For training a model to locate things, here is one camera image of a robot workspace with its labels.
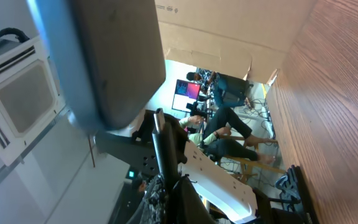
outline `tiled floor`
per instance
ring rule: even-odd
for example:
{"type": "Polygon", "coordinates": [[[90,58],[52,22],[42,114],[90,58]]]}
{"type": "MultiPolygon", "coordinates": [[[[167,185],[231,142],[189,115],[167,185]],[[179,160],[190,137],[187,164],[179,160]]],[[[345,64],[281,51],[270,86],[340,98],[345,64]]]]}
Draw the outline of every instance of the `tiled floor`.
{"type": "MultiPolygon", "coordinates": [[[[255,83],[254,87],[251,90],[250,95],[252,96],[253,99],[263,99],[264,96],[263,96],[261,84],[255,83]]],[[[255,104],[256,110],[261,109],[261,107],[262,107],[262,105],[255,104]]],[[[236,108],[234,111],[241,117],[241,108],[236,108]]],[[[266,126],[268,126],[268,128],[269,128],[269,126],[271,125],[271,122],[263,121],[263,120],[264,120],[263,118],[257,118],[256,120],[255,119],[244,119],[243,122],[247,123],[247,125],[252,128],[252,134],[254,136],[261,137],[261,138],[271,138],[270,133],[263,128],[266,126]]],[[[232,135],[239,136],[239,134],[236,132],[232,132],[232,135]]],[[[259,152],[276,156],[276,161],[272,164],[272,166],[279,168],[279,169],[283,169],[283,170],[286,169],[286,167],[282,161],[279,145],[273,144],[271,146],[268,146],[266,144],[259,144],[259,152]]],[[[225,158],[222,159],[222,162],[226,162],[226,161],[229,161],[229,160],[227,160],[227,159],[225,160],[225,158]]],[[[229,170],[232,170],[234,168],[235,171],[241,172],[241,168],[237,164],[222,164],[222,166],[229,170]]],[[[263,193],[265,193],[269,197],[278,198],[280,191],[277,190],[273,186],[275,184],[275,181],[278,178],[280,178],[282,176],[282,174],[271,172],[269,170],[262,170],[258,167],[254,167],[252,170],[252,173],[258,174],[258,176],[252,177],[248,180],[247,183],[251,187],[256,187],[256,188],[260,189],[263,193]]],[[[272,203],[272,207],[281,208],[281,205],[278,203],[272,203]]],[[[219,223],[230,223],[230,222],[228,220],[220,219],[219,223]]]]}

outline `desk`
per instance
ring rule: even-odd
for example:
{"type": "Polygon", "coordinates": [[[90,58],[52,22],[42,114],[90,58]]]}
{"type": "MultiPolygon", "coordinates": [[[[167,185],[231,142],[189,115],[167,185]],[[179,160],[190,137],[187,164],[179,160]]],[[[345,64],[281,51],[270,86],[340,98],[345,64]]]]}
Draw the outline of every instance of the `desk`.
{"type": "Polygon", "coordinates": [[[320,223],[358,223],[358,0],[319,0],[267,93],[320,223]]]}

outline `black pants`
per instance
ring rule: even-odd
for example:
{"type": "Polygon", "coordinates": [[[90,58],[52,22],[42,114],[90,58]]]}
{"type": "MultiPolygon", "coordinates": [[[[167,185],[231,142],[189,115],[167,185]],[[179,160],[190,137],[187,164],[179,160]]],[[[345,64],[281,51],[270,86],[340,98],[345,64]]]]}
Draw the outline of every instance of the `black pants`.
{"type": "MultiPolygon", "coordinates": [[[[252,129],[248,127],[236,113],[230,108],[219,108],[213,118],[208,122],[205,128],[204,138],[208,137],[214,131],[226,126],[229,123],[232,128],[238,131],[242,137],[248,138],[251,135],[252,129]]],[[[232,139],[218,139],[212,142],[205,148],[208,154],[213,154],[220,159],[224,156],[248,158],[252,161],[258,160],[258,155],[255,151],[246,149],[236,140],[232,139]]]]}

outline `seated person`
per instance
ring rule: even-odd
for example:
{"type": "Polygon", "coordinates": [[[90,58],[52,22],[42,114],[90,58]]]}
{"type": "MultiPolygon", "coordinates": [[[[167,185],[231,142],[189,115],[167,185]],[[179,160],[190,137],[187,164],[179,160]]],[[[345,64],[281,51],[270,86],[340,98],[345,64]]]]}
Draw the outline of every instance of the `seated person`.
{"type": "MultiPolygon", "coordinates": [[[[199,124],[203,122],[200,116],[190,116],[179,121],[180,126],[185,128],[190,123],[199,124]]],[[[217,156],[218,159],[224,156],[248,158],[251,161],[259,161],[265,164],[270,164],[275,160],[274,156],[261,154],[250,149],[245,148],[246,145],[254,146],[258,143],[277,143],[274,139],[263,139],[255,137],[251,134],[252,130],[248,125],[241,121],[236,113],[227,107],[218,109],[215,115],[207,124],[203,134],[191,134],[189,139],[193,141],[205,153],[217,156]],[[227,138],[225,134],[230,135],[230,128],[226,127],[229,123],[231,127],[236,129],[246,142],[244,146],[234,139],[227,138]]]]}
{"type": "Polygon", "coordinates": [[[218,107],[230,107],[234,108],[237,106],[244,106],[245,95],[241,93],[236,88],[229,86],[227,84],[226,75],[222,75],[216,72],[205,72],[203,75],[200,75],[196,72],[187,73],[187,80],[195,81],[201,84],[201,91],[206,95],[209,86],[213,87],[215,103],[218,107]],[[233,94],[239,98],[238,102],[223,102],[223,91],[233,94]]]}

